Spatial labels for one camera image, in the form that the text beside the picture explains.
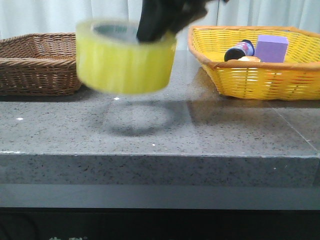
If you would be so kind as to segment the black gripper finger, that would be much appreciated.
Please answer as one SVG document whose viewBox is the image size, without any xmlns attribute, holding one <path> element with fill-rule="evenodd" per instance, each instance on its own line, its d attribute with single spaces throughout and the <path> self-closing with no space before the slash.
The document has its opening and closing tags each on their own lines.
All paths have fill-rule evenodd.
<svg viewBox="0 0 320 240">
<path fill-rule="evenodd" d="M 207 2 L 207 0 L 176 0 L 177 10 L 168 30 L 177 34 L 189 24 L 205 17 L 208 13 Z"/>
<path fill-rule="evenodd" d="M 136 37 L 139 42 L 155 42 L 168 31 L 173 20 L 170 0 L 143 0 Z"/>
</svg>

